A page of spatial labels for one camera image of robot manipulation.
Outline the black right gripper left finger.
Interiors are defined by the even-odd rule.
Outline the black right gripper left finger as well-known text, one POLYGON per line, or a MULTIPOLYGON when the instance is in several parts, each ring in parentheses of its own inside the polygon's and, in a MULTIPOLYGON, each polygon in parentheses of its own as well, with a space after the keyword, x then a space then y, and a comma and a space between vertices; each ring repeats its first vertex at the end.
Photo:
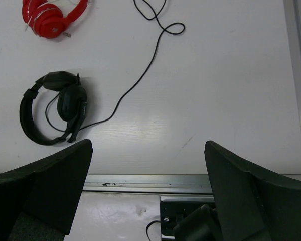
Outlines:
POLYGON ((0 240, 64 240, 69 235, 93 154, 79 141, 0 174, 0 240))

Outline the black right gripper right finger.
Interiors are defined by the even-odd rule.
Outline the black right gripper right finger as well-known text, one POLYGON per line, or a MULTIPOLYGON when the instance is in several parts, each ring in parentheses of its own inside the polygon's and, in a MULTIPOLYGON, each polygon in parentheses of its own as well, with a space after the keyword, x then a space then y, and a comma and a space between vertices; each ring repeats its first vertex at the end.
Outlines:
POLYGON ((224 240, 301 240, 301 181, 214 141, 204 155, 224 240))

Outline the black headphones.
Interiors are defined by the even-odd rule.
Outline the black headphones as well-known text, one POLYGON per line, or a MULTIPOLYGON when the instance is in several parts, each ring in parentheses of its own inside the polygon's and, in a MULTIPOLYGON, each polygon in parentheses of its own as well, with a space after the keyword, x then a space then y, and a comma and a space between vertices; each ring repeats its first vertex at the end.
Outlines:
POLYGON ((20 104, 20 124, 25 135, 39 145, 52 146, 64 141, 73 143, 85 120, 86 108, 87 93, 81 86, 79 75, 66 71, 50 72, 38 79, 35 85, 25 92, 20 104), (67 123, 67 127, 63 135, 55 139, 45 137, 33 120, 32 105, 41 87, 59 93, 57 112, 67 123))

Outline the red headphones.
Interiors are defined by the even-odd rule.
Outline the red headphones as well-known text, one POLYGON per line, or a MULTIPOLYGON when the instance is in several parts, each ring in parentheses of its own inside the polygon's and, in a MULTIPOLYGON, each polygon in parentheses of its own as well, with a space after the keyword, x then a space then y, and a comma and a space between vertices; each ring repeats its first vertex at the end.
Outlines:
POLYGON ((35 35, 53 39, 61 35, 86 10, 88 1, 80 0, 75 8, 64 16, 52 1, 23 1, 22 17, 25 28, 31 28, 35 35))

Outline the aluminium front rail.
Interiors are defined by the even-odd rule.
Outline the aluminium front rail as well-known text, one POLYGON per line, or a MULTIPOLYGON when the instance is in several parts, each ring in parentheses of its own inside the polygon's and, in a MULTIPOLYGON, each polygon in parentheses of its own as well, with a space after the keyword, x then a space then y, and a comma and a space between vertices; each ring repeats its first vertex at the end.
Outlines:
POLYGON ((107 193, 211 195, 209 176, 88 174, 83 191, 107 193))

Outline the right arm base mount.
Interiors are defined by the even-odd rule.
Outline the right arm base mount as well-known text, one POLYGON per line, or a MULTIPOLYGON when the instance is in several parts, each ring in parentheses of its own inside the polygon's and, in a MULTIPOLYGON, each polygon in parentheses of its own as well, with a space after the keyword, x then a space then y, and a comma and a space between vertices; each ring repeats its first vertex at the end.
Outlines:
POLYGON ((212 195, 162 195, 160 217, 145 228, 159 224, 161 240, 223 240, 220 222, 212 195))

